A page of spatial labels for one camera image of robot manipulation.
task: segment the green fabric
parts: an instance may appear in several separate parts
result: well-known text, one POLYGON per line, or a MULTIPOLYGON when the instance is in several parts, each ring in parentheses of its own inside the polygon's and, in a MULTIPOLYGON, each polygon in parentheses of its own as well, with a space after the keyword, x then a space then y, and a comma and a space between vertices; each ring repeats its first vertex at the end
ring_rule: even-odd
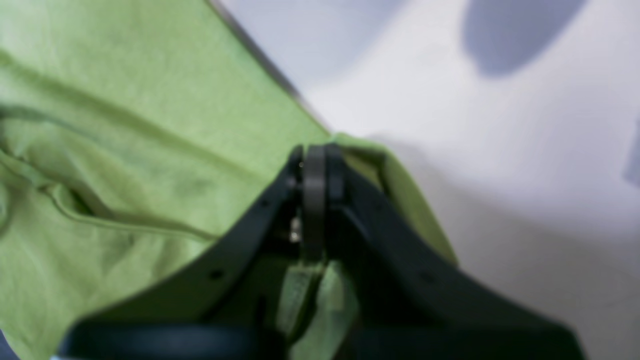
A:
MULTIPOLYGON (((9 344, 23 360, 47 359, 79 316, 214 245, 294 145, 329 140, 204 1, 0 0, 0 329, 9 344)), ((453 261, 393 157, 336 141, 453 261)), ((349 322, 321 320, 335 279, 323 279, 304 349, 328 354, 339 339, 319 334, 349 322)))

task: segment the green garment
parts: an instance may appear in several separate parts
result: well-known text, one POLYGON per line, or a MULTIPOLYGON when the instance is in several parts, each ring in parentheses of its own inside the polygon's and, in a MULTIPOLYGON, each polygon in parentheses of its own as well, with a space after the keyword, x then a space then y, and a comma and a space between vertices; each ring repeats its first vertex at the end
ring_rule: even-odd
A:
MULTIPOLYGON (((23 360, 49 358, 78 317, 214 245, 294 145, 331 139, 205 1, 0 0, 0 329, 9 344, 23 360)), ((401 165, 377 145, 333 139, 455 261, 401 165)), ((339 266, 319 288, 294 358, 328 358, 357 309, 339 266)))

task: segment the screw hole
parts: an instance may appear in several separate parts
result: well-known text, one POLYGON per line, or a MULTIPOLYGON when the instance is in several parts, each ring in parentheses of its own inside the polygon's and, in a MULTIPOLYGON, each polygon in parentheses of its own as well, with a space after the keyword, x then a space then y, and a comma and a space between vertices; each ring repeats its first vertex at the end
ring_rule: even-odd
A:
POLYGON ((220 269, 215 269, 211 273, 209 273, 209 278, 211 280, 221 279, 225 275, 225 272, 220 269))
POLYGON ((426 282, 427 284, 433 284, 434 282, 436 282, 436 279, 428 272, 423 271, 418 274, 418 276, 420 277, 420 280, 426 282))

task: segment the white surface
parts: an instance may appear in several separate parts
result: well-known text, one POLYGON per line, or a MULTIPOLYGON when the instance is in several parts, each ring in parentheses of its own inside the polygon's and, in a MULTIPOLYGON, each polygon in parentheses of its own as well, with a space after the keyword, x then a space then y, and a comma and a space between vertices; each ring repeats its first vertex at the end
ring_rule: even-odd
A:
POLYGON ((224 3, 332 130, 399 155, 466 272, 640 358, 639 1, 224 3))

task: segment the green cloth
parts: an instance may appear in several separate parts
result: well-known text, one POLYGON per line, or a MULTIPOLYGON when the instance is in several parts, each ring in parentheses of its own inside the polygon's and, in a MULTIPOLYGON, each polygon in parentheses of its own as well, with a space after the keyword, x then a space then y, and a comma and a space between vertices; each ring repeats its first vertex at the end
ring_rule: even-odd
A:
MULTIPOLYGON (((330 140, 205 1, 0 0, 0 329, 9 344, 23 360, 47 359, 78 317, 214 245, 294 145, 330 140)), ((455 261, 399 163, 377 145, 335 141, 455 261)), ((336 313, 326 299, 345 282, 334 266, 326 273, 295 358, 329 356, 356 309, 336 313)))

